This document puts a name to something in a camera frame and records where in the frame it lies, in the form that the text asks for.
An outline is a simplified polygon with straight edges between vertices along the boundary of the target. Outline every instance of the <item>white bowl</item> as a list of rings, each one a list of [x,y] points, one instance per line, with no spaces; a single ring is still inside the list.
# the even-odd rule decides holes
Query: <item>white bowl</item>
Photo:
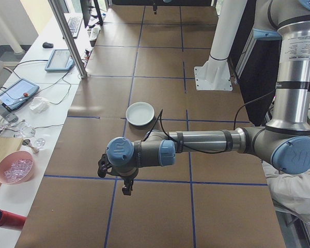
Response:
[[[126,119],[135,126],[144,126],[154,118],[154,108],[147,102],[136,102],[126,110]]]

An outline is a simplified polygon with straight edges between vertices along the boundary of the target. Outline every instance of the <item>robotic arm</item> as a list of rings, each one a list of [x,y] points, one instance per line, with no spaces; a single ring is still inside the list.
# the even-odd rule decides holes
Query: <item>robotic arm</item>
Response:
[[[200,150],[252,154],[289,174],[307,171],[310,168],[310,126],[306,122],[310,101],[310,1],[258,0],[254,36],[283,40],[273,119],[265,128],[152,131],[146,141],[134,142],[118,137],[109,142],[102,155],[98,175],[120,176],[125,184],[123,194],[131,195],[139,168],[172,165],[176,153]]]

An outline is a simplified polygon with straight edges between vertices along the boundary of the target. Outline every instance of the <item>white table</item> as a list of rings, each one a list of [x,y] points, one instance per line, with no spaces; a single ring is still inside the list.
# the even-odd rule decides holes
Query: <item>white table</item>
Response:
[[[45,41],[54,43],[53,49],[67,49],[66,43],[62,39],[62,34],[54,18],[48,23],[42,34],[36,39],[22,61],[48,59],[53,49],[43,49],[42,44]],[[75,40],[75,43],[81,56],[84,54],[86,48],[90,48],[87,32],[83,29],[83,27],[81,27],[79,36],[77,40]],[[64,75],[64,73],[46,73],[44,70],[45,63],[46,62],[25,63],[18,66],[15,69],[15,72],[20,77],[26,78],[38,84],[40,89],[43,89],[55,83]],[[12,74],[4,86],[10,86],[16,82],[17,79],[17,76]],[[46,111],[40,114],[35,114],[29,109],[29,105],[31,103],[30,101],[16,112],[19,119],[25,119],[33,127],[63,124],[80,82],[79,73],[76,67],[69,72],[69,74],[65,77],[65,80],[71,83],[72,86],[69,96],[67,96],[61,104],[51,104]],[[42,91],[38,96],[45,97],[52,102],[59,102],[68,91],[68,88],[69,85],[61,80],[56,85]],[[61,129],[62,126],[36,129],[35,137],[31,138],[32,142],[35,139],[42,137],[45,139],[46,144],[40,149],[38,154],[33,155],[36,165],[34,176],[31,180],[22,184],[2,184],[0,187],[0,209],[24,216],[28,215]],[[2,133],[2,136],[11,137],[13,136],[13,132],[5,131]],[[30,148],[25,146],[22,146],[21,150],[26,150],[31,153]],[[0,228],[0,247],[14,247],[19,235],[19,231]]]

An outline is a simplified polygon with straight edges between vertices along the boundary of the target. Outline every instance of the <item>label sticker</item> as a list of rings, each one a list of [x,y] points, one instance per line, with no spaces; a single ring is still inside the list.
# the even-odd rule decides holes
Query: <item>label sticker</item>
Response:
[[[280,63],[304,60],[310,60],[310,36],[283,40]]]

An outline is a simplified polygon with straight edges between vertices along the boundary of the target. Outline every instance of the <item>metal frame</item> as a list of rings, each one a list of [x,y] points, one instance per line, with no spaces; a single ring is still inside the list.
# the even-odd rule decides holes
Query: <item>metal frame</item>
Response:
[[[254,39],[254,32],[251,30],[248,40],[243,48],[243,52],[241,53],[240,59],[236,66],[236,72],[238,77],[241,76],[244,67],[246,66],[248,59],[253,51],[253,48],[255,46],[256,40]]]
[[[63,34],[63,37],[67,43],[68,49],[70,51],[70,54],[73,58],[73,61],[79,71],[79,74],[81,75],[81,78],[84,79],[87,77],[87,72],[84,68],[84,63],[82,62],[82,59],[80,58],[78,49],[76,47],[76,44],[74,43],[73,37],[71,35],[68,23],[66,21],[65,15],[63,13],[63,9],[61,4],[56,0],[48,0],[54,16],[57,20],[57,23],[61,29],[61,32]]]

